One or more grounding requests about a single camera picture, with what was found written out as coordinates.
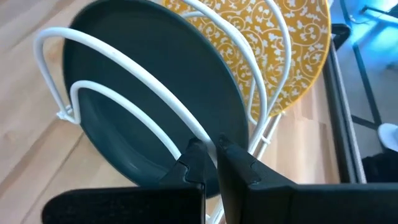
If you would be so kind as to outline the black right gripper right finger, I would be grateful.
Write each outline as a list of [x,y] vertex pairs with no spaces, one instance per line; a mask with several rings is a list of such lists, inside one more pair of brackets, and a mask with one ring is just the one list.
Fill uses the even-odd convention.
[[289,223],[295,183],[221,135],[218,179],[227,224]]

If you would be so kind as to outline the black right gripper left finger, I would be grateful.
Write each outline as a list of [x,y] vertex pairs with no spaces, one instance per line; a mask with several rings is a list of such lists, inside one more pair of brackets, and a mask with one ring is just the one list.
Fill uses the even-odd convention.
[[198,138],[188,142],[185,152],[172,168],[161,178],[160,184],[174,187],[191,186],[203,189],[205,186],[206,145]]

